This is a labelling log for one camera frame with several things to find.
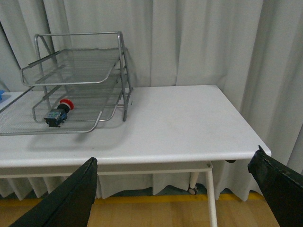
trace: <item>wooden floor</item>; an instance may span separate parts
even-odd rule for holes
[[[208,227],[207,201],[96,202],[88,227]],[[0,227],[8,226],[33,206],[0,203]],[[279,227],[266,201],[216,201],[219,227]]]

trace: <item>metal table leg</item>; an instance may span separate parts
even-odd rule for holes
[[[208,196],[210,226],[218,227],[216,204],[215,204],[215,200],[214,200],[214,181],[213,181],[212,169],[210,169],[209,171],[206,172],[206,181],[207,181],[207,196]]]
[[[190,173],[190,183],[189,183],[189,189],[188,192],[192,195],[197,194],[197,180],[198,180],[199,172],[191,172]]]

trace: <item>black object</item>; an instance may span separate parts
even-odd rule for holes
[[[67,113],[74,108],[74,104],[69,99],[60,100],[57,109],[52,109],[45,116],[48,127],[59,127],[67,119]]]
[[[268,156],[261,146],[248,164],[281,227],[303,227],[303,176]]]
[[[67,113],[64,109],[52,109],[45,116],[45,122],[48,124],[48,127],[58,127],[67,119]]]
[[[97,188],[92,157],[10,227],[86,227]]]

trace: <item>white table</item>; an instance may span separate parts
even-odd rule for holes
[[[117,110],[88,134],[0,137],[0,176],[69,175],[90,157],[99,175],[206,172],[211,226],[217,226],[211,161],[270,150],[217,86],[135,88],[126,122]]]

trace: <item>curtain fold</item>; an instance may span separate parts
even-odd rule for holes
[[[11,0],[0,3],[0,21],[4,30],[0,48],[9,61],[7,66],[0,63],[0,78],[9,87],[17,85],[15,90],[24,90],[16,76],[18,64],[25,67],[36,60],[35,33],[121,30],[135,87],[216,84],[272,150],[273,158],[303,171],[301,0]],[[100,44],[98,37],[86,41],[91,47]],[[65,37],[48,43],[59,50],[84,41]],[[216,198],[225,188],[242,200],[250,190],[259,192],[248,162],[214,162]],[[0,194],[16,190],[22,199],[33,188],[41,196],[62,180],[23,179],[26,187],[21,191],[21,181],[1,180]],[[98,180],[97,196],[105,198],[151,186],[156,194],[169,184],[186,190],[189,174],[100,176]],[[205,185],[205,177],[200,175],[198,182]]]

